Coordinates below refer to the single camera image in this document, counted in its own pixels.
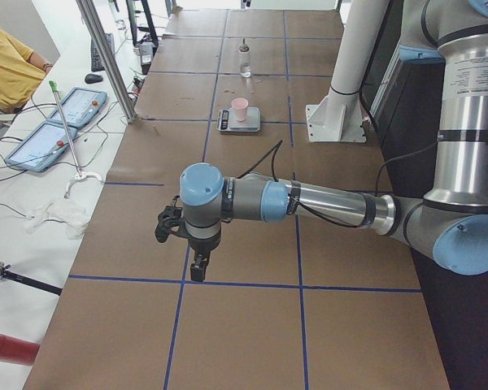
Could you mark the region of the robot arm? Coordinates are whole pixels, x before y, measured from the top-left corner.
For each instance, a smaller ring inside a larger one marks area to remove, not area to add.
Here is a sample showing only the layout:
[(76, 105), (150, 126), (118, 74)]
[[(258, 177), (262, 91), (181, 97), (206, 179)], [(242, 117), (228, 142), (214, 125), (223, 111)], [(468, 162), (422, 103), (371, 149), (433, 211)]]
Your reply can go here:
[(399, 55), (445, 65), (435, 142), (433, 187), (422, 198), (342, 189), (364, 159), (353, 148), (363, 130), (351, 122), (385, 1), (352, 4), (328, 95), (306, 109), (309, 142), (332, 146), (330, 160), (298, 160), (299, 177), (279, 180), (248, 172), (225, 177), (207, 163), (180, 178), (183, 206), (173, 213), (177, 235), (194, 251), (192, 280), (205, 278), (221, 225), (234, 219), (280, 221), (314, 215), (345, 228), (372, 228), (461, 275), (488, 271), (488, 1), (407, 1)]

